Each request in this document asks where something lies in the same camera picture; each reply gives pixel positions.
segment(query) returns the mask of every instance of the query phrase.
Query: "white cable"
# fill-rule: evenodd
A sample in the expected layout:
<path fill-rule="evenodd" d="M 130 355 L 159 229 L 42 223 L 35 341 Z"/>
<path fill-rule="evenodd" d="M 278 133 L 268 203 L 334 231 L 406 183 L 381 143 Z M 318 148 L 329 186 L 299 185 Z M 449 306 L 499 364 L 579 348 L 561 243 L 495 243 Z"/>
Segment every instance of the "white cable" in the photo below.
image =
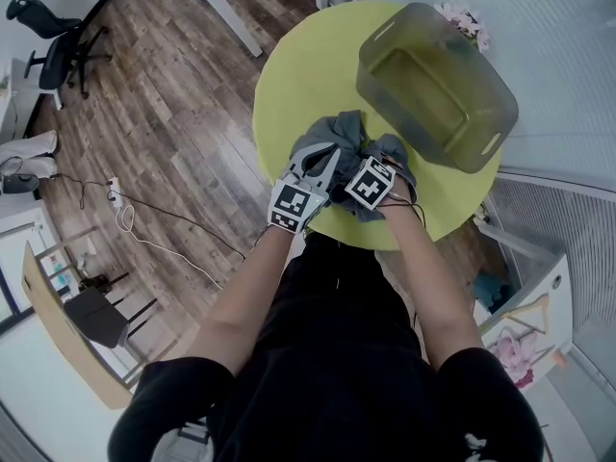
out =
<path fill-rule="evenodd" d="M 131 209 L 132 213 L 131 213 L 131 218 L 128 224 L 126 224 L 126 222 L 124 221 L 124 217 L 126 216 L 126 213 L 128 212 L 128 210 Z M 120 218 L 120 221 L 122 223 L 122 225 L 119 225 L 119 222 L 117 220 L 117 216 L 119 216 L 119 213 L 122 213 L 122 217 Z M 124 209 L 122 210 L 121 208 L 117 209 L 117 212 L 115 213 L 115 225 L 117 226 L 117 229 L 119 229 L 120 231 L 122 231 L 123 233 L 129 233 L 133 238 L 135 238 L 135 240 L 137 240 L 139 243 L 146 243 L 146 244 L 151 244 L 152 246 L 155 246 L 157 248 L 160 248 L 161 250 L 164 251 L 168 251 L 169 253 L 172 253 L 173 255 L 177 255 L 178 257 L 182 257 L 184 260 L 186 260 L 190 265 L 192 265 L 195 269 L 202 271 L 205 275 L 208 276 L 208 278 L 220 289 L 222 290 L 222 286 L 220 286 L 220 284 L 218 282 L 216 282 L 216 280 L 214 279 L 214 277 L 212 277 L 208 272 L 206 272 L 204 269 L 202 269 L 199 266 L 196 266 L 193 262 L 191 262 L 188 258 L 186 258 L 184 255 L 182 255 L 181 253 L 177 253 L 173 250 L 170 250 L 168 248 L 165 248 L 164 246 L 160 246 L 159 244 L 154 244 L 152 242 L 149 242 L 148 240 L 140 240 L 139 238 L 137 238 L 137 236 L 135 235 L 135 233 L 133 233 L 133 224 L 135 223 L 135 207 L 133 207 L 131 204 L 127 205 L 124 207 Z"/>

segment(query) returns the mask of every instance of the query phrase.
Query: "pink item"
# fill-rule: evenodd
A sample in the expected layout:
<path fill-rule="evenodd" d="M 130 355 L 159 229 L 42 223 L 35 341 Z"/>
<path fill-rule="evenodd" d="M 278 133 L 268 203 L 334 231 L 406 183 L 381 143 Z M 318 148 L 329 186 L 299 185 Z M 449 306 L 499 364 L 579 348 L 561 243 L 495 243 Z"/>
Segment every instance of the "pink item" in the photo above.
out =
<path fill-rule="evenodd" d="M 499 358 L 505 371 L 516 384 L 521 382 L 527 385 L 532 381 L 531 367 L 537 352 L 538 335 L 536 331 L 532 331 L 516 339 L 508 328 L 504 328 L 496 343 L 490 347 L 490 352 Z"/>

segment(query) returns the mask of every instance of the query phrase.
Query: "hardwood floorboard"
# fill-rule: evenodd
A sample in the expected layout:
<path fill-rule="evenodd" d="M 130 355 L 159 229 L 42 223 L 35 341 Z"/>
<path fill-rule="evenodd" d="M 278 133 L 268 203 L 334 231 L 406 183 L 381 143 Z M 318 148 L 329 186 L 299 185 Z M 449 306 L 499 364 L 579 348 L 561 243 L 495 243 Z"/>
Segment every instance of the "hardwood floorboard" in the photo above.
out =
<path fill-rule="evenodd" d="M 276 43 L 316 7 L 314 0 L 228 1 L 263 56 L 254 58 L 207 2 L 110 0 L 85 37 L 108 26 L 97 46 L 113 60 L 88 65 L 88 100 L 67 87 L 65 109 L 56 111 L 45 99 L 33 134 L 58 131 L 59 172 L 103 184 L 118 176 L 127 195 L 195 220 L 246 254 L 270 200 L 252 136 L 254 90 Z M 88 260 L 90 275 L 130 272 L 113 290 L 113 297 L 127 297 L 122 313 L 159 300 L 159 313 L 131 345 L 146 357 L 177 336 L 186 345 L 217 298 L 216 285 L 181 258 L 122 233 L 107 187 L 87 185 L 83 211 L 81 188 L 67 178 L 43 181 L 40 192 L 63 237 L 91 225 L 100 229 L 91 236 L 97 253 Z M 240 264 L 239 254 L 202 228 L 134 207 L 138 238 L 182 253 L 218 283 Z M 451 237 L 440 247 L 468 287 L 488 263 L 466 229 Z"/>

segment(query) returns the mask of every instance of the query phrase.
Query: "black cable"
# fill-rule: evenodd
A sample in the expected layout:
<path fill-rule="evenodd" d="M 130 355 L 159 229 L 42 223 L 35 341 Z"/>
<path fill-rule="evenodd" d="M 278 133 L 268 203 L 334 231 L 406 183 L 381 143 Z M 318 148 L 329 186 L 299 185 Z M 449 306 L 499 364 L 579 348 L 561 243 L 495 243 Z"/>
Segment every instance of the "black cable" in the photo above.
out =
<path fill-rule="evenodd" d="M 157 211 L 162 212 L 163 214 L 167 214 L 168 216 L 174 216 L 175 218 L 180 218 L 185 220 L 186 222 L 189 222 L 190 224 L 194 224 L 195 226 L 199 226 L 201 229 L 203 229 L 203 231 L 205 231 L 206 233 L 208 233 L 210 236 L 213 236 L 214 238 L 216 238 L 217 240 L 219 240 L 222 244 L 224 244 L 227 248 L 229 248 L 231 251 L 235 251 L 238 255 L 240 255 L 242 257 L 242 262 L 246 259 L 245 255 L 243 253 L 241 253 L 238 249 L 234 248 L 233 246 L 231 246 L 228 242 L 226 242 L 222 237 L 220 237 L 219 235 L 217 235 L 216 233 L 214 233 L 213 231 L 210 231 L 208 228 L 206 228 L 205 226 L 199 224 L 198 222 L 196 222 L 195 220 L 189 219 L 189 218 L 185 218 L 184 216 L 180 216 L 179 214 L 175 214 L 169 211 L 166 211 L 165 209 L 161 209 L 160 207 L 156 207 L 155 205 L 151 205 L 148 204 L 147 202 L 143 202 L 142 200 L 138 200 L 132 196 L 127 195 L 126 193 L 120 193 L 120 192 L 116 192 L 115 190 L 109 190 L 107 192 L 107 200 L 111 200 L 109 198 L 109 194 L 110 193 L 116 193 L 120 196 L 123 196 L 125 198 L 128 198 L 129 200 L 132 200 L 133 202 L 136 202 L 138 204 L 144 205 L 145 207 L 149 207 L 150 209 L 156 209 Z"/>
<path fill-rule="evenodd" d="M 11 161 L 13 159 L 17 159 L 19 161 L 19 167 L 11 174 L 4 174 L 2 172 L 2 168 L 8 161 Z M 14 174 L 17 174 L 22 167 L 23 167 L 23 158 L 20 158 L 19 156 L 11 156 L 9 159 L 3 161 L 3 163 L 0 165 L 0 174 L 2 174 L 3 176 L 13 176 Z"/>
<path fill-rule="evenodd" d="M 85 202 L 85 196 L 86 196 L 86 185 L 87 184 L 91 184 L 91 185 L 98 185 L 99 187 L 109 187 L 110 183 L 99 183 L 97 181 L 81 181 L 81 180 L 76 180 L 75 178 L 72 178 L 70 176 L 68 176 L 67 174 L 63 174 L 63 173 L 58 173 L 54 176 L 52 176 L 52 178 L 56 178 L 59 176 L 63 176 L 64 178 L 68 178 L 70 181 L 73 181 L 75 183 L 79 183 L 81 185 L 81 198 L 79 199 L 79 208 L 83 211 L 84 208 L 86 207 L 86 202 Z M 116 192 L 115 190 L 111 190 L 109 189 L 109 191 L 107 192 L 107 200 L 112 200 L 109 195 L 111 193 L 115 193 L 117 195 L 123 196 L 125 198 L 128 198 L 129 200 L 132 200 L 135 203 L 144 205 L 146 207 L 149 207 L 150 209 L 155 209 L 157 211 L 162 212 L 163 214 L 167 214 L 168 216 L 173 216 L 175 218 L 180 218 L 185 220 L 186 222 L 193 224 L 195 226 L 200 227 L 203 231 L 205 231 L 206 233 L 208 233 L 210 236 L 213 236 L 214 238 L 216 238 L 217 240 L 219 240 L 222 244 L 224 244 L 227 248 L 229 248 L 231 251 L 236 252 L 237 254 L 239 254 L 242 257 L 242 261 L 244 261 L 246 259 L 245 255 L 243 253 L 241 253 L 238 249 L 234 248 L 233 246 L 231 246 L 228 242 L 226 242 L 222 237 L 220 237 L 219 235 L 217 235 L 215 232 L 209 230 L 208 228 L 206 228 L 205 226 L 203 226 L 202 224 L 199 224 L 198 222 L 196 222 L 195 220 L 189 219 L 189 218 L 185 218 L 184 216 L 180 216 L 179 214 L 175 214 L 172 213 L 170 211 L 166 211 L 165 209 L 161 209 L 160 207 L 157 207 L 155 205 L 152 204 L 148 204 L 147 202 L 143 202 L 142 200 L 139 200 L 138 198 L 132 197 L 130 195 L 127 195 L 126 193 L 120 193 L 120 192 Z"/>
<path fill-rule="evenodd" d="M 425 225 L 425 212 L 420 204 L 410 204 L 408 202 L 400 202 L 400 203 L 394 203 L 394 204 L 382 204 L 382 205 L 378 205 L 377 207 L 413 207 L 413 208 L 417 207 L 422 213 L 422 216 L 420 217 L 420 215 L 417 213 L 416 215 L 419 218 L 419 220 L 422 222 L 423 229 L 427 229 L 427 226 Z"/>
<path fill-rule="evenodd" d="M 107 183 L 99 183 L 97 181 L 81 181 L 81 180 L 76 180 L 75 178 L 72 178 L 71 176 L 68 176 L 67 174 L 64 174 L 64 173 L 55 174 L 55 175 L 51 176 L 51 178 L 57 178 L 59 176 L 63 176 L 64 178 L 68 178 L 70 181 L 75 182 L 75 183 L 79 183 L 79 185 L 81 186 L 81 196 L 79 197 L 79 209 L 82 210 L 82 211 L 86 208 L 86 185 L 98 185 L 99 187 L 107 187 L 108 186 Z"/>

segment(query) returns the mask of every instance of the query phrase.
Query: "black stand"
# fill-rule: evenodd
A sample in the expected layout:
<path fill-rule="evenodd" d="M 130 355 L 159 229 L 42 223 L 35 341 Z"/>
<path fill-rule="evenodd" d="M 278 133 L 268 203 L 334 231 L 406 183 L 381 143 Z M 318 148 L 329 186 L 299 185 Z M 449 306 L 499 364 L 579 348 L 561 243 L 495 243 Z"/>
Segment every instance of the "black stand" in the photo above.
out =
<path fill-rule="evenodd" d="M 75 86 L 72 79 L 75 74 L 79 72 L 79 86 L 81 90 L 81 97 L 83 99 L 88 99 L 90 97 L 90 93 L 86 91 L 86 63 L 94 60 L 106 60 L 107 62 L 110 62 L 113 59 L 112 55 L 89 55 L 89 52 L 100 36 L 108 34 L 109 29 L 106 27 L 101 27 L 94 35 L 94 38 L 90 41 L 79 43 L 75 54 L 71 57 L 73 67 L 68 74 L 68 78 L 66 79 L 66 85 L 72 89 Z"/>
<path fill-rule="evenodd" d="M 135 315 L 133 315 L 130 319 L 128 319 L 129 323 L 132 323 L 133 321 L 135 321 L 136 319 L 138 319 L 141 315 L 143 315 L 147 310 L 149 310 L 152 306 L 154 306 L 154 303 L 156 303 L 156 301 L 158 301 L 158 299 L 154 298 L 152 299 L 149 303 L 147 303 L 145 306 L 143 306 L 143 308 L 141 308 Z M 133 334 L 135 334 L 140 328 L 142 328 L 145 324 L 147 323 L 147 319 L 142 321 L 139 325 L 137 325 L 133 330 L 131 330 L 131 332 L 128 334 L 128 338 L 130 339 Z"/>

